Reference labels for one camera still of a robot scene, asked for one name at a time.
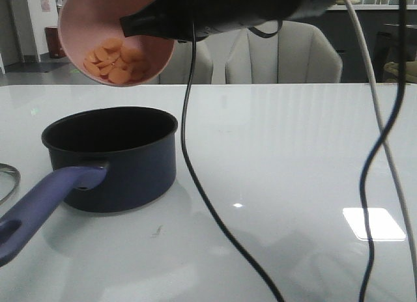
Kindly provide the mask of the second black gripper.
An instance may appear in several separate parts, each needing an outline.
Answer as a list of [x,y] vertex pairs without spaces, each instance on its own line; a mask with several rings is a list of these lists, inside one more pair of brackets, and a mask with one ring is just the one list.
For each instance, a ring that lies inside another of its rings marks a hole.
[[190,41],[272,20],[320,16],[336,0],[159,0],[161,36]]

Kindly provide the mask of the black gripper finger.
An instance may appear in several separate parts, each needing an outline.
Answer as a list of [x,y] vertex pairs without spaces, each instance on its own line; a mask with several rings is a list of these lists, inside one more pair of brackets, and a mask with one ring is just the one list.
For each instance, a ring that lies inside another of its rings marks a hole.
[[171,0],[155,0],[136,13],[119,18],[125,37],[146,35],[175,37],[175,13],[178,4]]

